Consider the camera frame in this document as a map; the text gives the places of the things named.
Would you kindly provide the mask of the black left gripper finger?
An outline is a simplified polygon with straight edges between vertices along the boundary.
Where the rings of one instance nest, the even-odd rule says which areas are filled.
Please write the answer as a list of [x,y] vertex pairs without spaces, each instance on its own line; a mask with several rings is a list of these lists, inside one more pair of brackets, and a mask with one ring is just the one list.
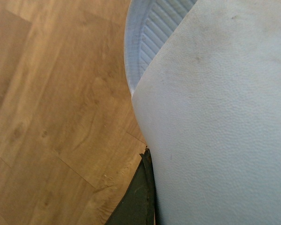
[[106,221],[107,225],[155,224],[155,180],[149,148],[140,157],[127,191]]

